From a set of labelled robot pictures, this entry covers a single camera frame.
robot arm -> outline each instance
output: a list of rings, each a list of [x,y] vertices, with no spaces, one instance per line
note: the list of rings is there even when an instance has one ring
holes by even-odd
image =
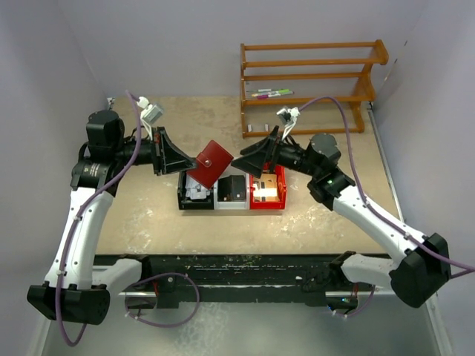
[[[291,112],[287,109],[278,112],[286,127],[295,124]],[[267,138],[243,149],[242,157],[232,165],[255,177],[261,176],[265,166],[273,171],[276,165],[311,176],[307,187],[315,201],[355,223],[390,257],[382,259],[347,252],[334,263],[338,270],[333,278],[390,288],[415,308],[450,279],[450,266],[420,249],[407,235],[443,257],[448,257],[446,241],[438,234],[428,237],[406,226],[366,196],[365,204],[353,180],[337,166],[341,152],[333,136],[314,135],[303,149],[289,135],[289,130],[284,130],[284,135],[278,133],[276,126]],[[405,234],[382,221],[367,205]]]
[[[195,159],[173,145],[165,128],[151,127],[157,113],[161,113],[157,106],[148,103],[144,106],[142,123],[148,125],[149,135],[142,139],[134,164],[150,164],[157,175],[196,168]],[[124,138],[124,124],[114,111],[92,114],[86,131],[88,142],[85,146],[90,156],[84,156],[83,146],[79,161],[72,170],[71,205],[58,252],[44,283],[31,286],[27,299],[47,318],[56,319],[55,293],[56,288],[60,288],[57,283],[62,274],[62,319],[97,325],[104,320],[111,297],[143,277],[150,277],[150,266],[146,256],[125,255],[105,271],[93,273],[100,231],[116,195],[117,183],[95,197],[77,221],[64,270],[60,271],[60,261],[71,225],[78,220],[77,211],[123,169],[135,147],[135,141]]]

red box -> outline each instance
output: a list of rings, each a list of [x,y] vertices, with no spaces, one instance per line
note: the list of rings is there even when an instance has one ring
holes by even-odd
[[[216,141],[211,140],[196,157],[198,167],[186,173],[206,188],[211,189],[233,158]]]
[[[279,202],[255,202],[254,201],[254,177],[249,175],[249,188],[251,191],[249,208],[251,210],[281,210],[285,209],[285,200],[287,197],[287,186],[285,184],[285,169],[280,165],[275,166],[275,175],[277,176],[277,194]]]

tan tabletop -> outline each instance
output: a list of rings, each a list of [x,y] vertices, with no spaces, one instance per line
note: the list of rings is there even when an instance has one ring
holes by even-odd
[[[236,97],[149,98],[166,110],[164,126],[172,142],[189,156],[196,156],[210,139],[234,156],[259,139],[243,139],[240,132],[239,101]],[[117,98],[114,110],[125,122],[126,134],[134,127],[132,109],[126,98]],[[272,108],[249,115],[252,122],[279,125]],[[364,133],[352,133],[358,174],[367,194],[397,215],[396,204],[369,116]],[[353,123],[350,111],[347,115]],[[328,104],[314,105],[299,117],[304,127],[338,125],[338,110]],[[335,135],[342,152],[340,168],[350,176],[347,142]],[[304,148],[310,136],[294,136]],[[310,196],[309,177],[286,170],[285,211],[179,211],[178,175],[157,177],[151,166],[133,167],[122,179],[117,197],[102,228],[97,254],[326,254],[347,250],[382,252],[350,221],[328,211]]]

cable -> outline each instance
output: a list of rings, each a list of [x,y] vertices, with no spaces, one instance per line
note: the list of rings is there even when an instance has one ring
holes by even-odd
[[[356,187],[358,189],[361,200],[368,207],[368,209],[374,215],[376,215],[382,222],[386,223],[391,228],[395,229],[397,232],[404,235],[406,238],[409,239],[409,241],[411,241],[413,244],[415,244],[417,247],[419,247],[425,253],[429,254],[430,256],[432,256],[432,257],[434,257],[438,260],[441,260],[444,263],[448,263],[448,264],[451,264],[452,266],[463,268],[465,270],[465,271],[454,274],[451,277],[452,279],[458,278],[458,277],[461,277],[461,276],[465,276],[466,274],[475,272],[475,267],[473,267],[473,266],[466,265],[464,263],[460,263],[460,262],[451,260],[450,258],[444,257],[444,256],[442,256],[440,254],[437,254],[436,252],[430,250],[428,247],[426,247],[425,245],[421,244],[418,240],[416,240],[411,234],[406,232],[403,228],[400,228],[396,224],[389,221],[386,217],[383,217],[379,212],[377,212],[377,210],[375,208],[373,208],[371,206],[371,204],[368,203],[368,201],[366,199],[366,195],[364,195],[363,186],[361,185],[361,180],[359,179],[358,173],[356,172],[355,162],[354,162],[354,159],[353,159],[353,151],[352,151],[352,148],[351,148],[351,138],[350,138],[350,129],[349,129],[349,125],[348,125],[348,120],[347,120],[347,117],[344,113],[343,107],[341,106],[340,102],[337,99],[333,98],[332,96],[322,96],[322,97],[319,97],[319,98],[312,99],[306,104],[303,104],[299,108],[299,111],[302,111],[303,109],[305,109],[309,105],[311,105],[314,102],[317,102],[319,100],[322,100],[322,99],[329,99],[329,100],[333,101],[336,104],[336,106],[338,107],[338,110],[340,111],[340,114],[341,114],[341,117],[342,117],[343,123],[344,123],[344,133],[345,133],[345,136],[347,138],[348,156],[350,157],[351,171],[353,172],[353,176],[355,177]]]
[[[152,282],[152,284],[154,285],[155,297],[158,298],[158,283],[157,283],[157,281],[154,281],[154,282]]]
[[[130,135],[130,136],[127,136],[126,138],[124,138],[124,141],[125,141],[125,142],[129,142],[131,139],[133,139],[133,138],[135,139],[135,135],[134,135],[134,134],[135,134],[136,132],[137,132],[137,128],[134,128],[134,129],[132,130],[131,135]]]
[[[84,334],[84,330],[86,329],[86,324],[83,324],[77,336],[77,339],[75,339],[75,341],[72,341],[68,337],[68,334],[65,329],[65,324],[63,323],[62,314],[61,314],[61,290],[62,290],[62,284],[64,281],[66,259],[68,258],[69,249],[73,241],[74,232],[76,231],[76,227],[79,221],[82,219],[82,215],[84,214],[84,211],[88,208],[88,206],[92,203],[92,201],[96,199],[101,193],[109,189],[112,185],[116,184],[124,176],[124,174],[128,171],[128,169],[134,163],[140,151],[140,143],[142,141],[141,140],[142,135],[140,132],[139,109],[137,107],[137,103],[134,100],[134,97],[128,92],[128,90],[125,91],[125,94],[127,95],[129,101],[132,104],[132,108],[134,109],[134,114],[135,114],[135,119],[136,119],[135,121],[137,124],[137,132],[135,133],[136,142],[135,142],[134,152],[132,153],[132,157],[129,159],[125,167],[113,179],[111,179],[101,188],[97,189],[97,191],[92,196],[90,196],[89,199],[87,199],[84,202],[84,204],[81,205],[69,229],[69,232],[65,241],[65,247],[62,250],[61,260],[59,261],[59,273],[58,273],[58,280],[56,281],[54,307],[56,311],[56,320],[58,321],[58,325],[59,325],[59,331],[61,332],[61,335],[63,339],[65,340],[65,342],[67,343],[67,345],[71,347],[76,346],[79,343],[79,341],[81,340]]]
[[[289,145],[294,145],[295,147],[300,147],[299,144],[290,135],[287,135],[287,137],[285,138],[285,142],[287,142]]]
[[[355,297],[355,298],[358,297],[358,289],[359,289],[358,283],[354,283],[353,284],[353,290],[351,291],[350,298],[351,297]]]
[[[194,317],[194,315],[198,311],[198,308],[200,307],[200,291],[198,290],[198,286],[193,282],[193,280],[191,280],[190,277],[188,277],[188,275],[181,274],[181,273],[178,273],[178,272],[161,273],[161,274],[157,274],[156,276],[146,278],[146,279],[141,280],[137,283],[134,283],[130,287],[141,286],[142,284],[157,280],[157,279],[162,278],[162,277],[169,277],[169,276],[177,276],[177,277],[185,278],[186,280],[188,280],[190,282],[191,286],[194,289],[194,292],[196,293],[196,304],[194,305],[193,311],[191,312],[191,314],[187,318],[179,321],[178,323],[172,323],[172,324],[154,323],[153,321],[142,319],[139,315],[132,314],[130,312],[128,306],[127,306],[127,303],[125,304],[125,311],[126,311],[125,316],[131,317],[131,318],[133,318],[137,321],[140,321],[141,323],[144,323],[144,324],[147,324],[147,325],[150,325],[150,326],[155,326],[157,328],[165,328],[165,329],[176,328],[178,326],[182,326],[183,324],[189,322]]]
[[[348,318],[348,317],[355,317],[356,315],[360,314],[363,310],[365,310],[370,305],[371,300],[373,299],[375,290],[376,290],[376,286],[373,286],[373,289],[371,289],[370,295],[364,301],[364,304],[360,308],[357,308],[355,311],[353,311],[351,313],[338,313],[335,310],[335,311],[332,311],[332,314],[333,315],[338,315],[338,316],[343,317],[345,319]]]
[[[129,93],[131,94],[131,98],[135,101],[135,102],[139,102],[140,101],[140,98],[138,96],[135,96],[134,94],[132,93]]]

black box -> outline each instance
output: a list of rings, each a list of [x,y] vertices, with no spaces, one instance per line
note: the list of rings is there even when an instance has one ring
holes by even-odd
[[[178,176],[177,196],[180,210],[214,210],[213,189],[203,200],[191,200],[186,197],[186,172],[180,172]]]

